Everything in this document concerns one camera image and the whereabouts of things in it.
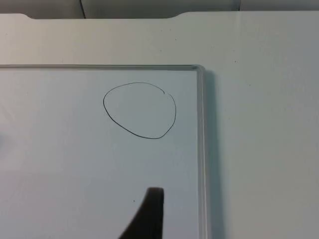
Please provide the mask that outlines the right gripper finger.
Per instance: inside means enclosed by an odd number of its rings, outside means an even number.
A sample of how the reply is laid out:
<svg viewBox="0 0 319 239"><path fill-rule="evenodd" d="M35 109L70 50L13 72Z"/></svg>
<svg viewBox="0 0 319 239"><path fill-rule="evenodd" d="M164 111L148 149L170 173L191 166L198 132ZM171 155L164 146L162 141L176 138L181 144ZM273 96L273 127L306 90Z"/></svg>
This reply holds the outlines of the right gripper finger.
<svg viewBox="0 0 319 239"><path fill-rule="evenodd" d="M163 232L164 189L149 187L121 239L161 239Z"/></svg>

